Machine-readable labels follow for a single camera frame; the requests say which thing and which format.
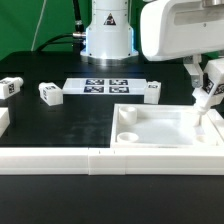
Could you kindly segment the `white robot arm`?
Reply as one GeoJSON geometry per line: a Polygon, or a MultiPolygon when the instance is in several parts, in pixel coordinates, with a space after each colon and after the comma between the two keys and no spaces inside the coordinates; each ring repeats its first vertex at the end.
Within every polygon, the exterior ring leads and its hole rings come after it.
{"type": "MultiPolygon", "coordinates": [[[[203,85],[204,53],[224,49],[224,0],[143,0],[141,52],[150,61],[183,58],[192,86],[203,85]]],[[[138,55],[127,0],[92,0],[82,58],[102,65],[138,55]]]]}

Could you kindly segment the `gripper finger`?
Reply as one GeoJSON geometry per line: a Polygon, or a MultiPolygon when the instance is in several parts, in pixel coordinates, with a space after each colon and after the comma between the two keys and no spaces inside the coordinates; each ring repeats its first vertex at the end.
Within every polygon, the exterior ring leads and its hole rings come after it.
{"type": "Polygon", "coordinates": [[[191,84],[193,88],[203,86],[203,71],[200,67],[202,57],[200,54],[191,55],[183,58],[183,65],[191,76],[191,84]]]}

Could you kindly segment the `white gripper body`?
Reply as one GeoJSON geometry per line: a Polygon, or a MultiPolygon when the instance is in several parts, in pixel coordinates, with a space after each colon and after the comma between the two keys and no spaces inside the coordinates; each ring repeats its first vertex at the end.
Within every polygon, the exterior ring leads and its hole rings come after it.
{"type": "Polygon", "coordinates": [[[156,0],[140,16],[143,55],[163,61],[224,49],[224,2],[209,7],[202,0],[156,0]]]}

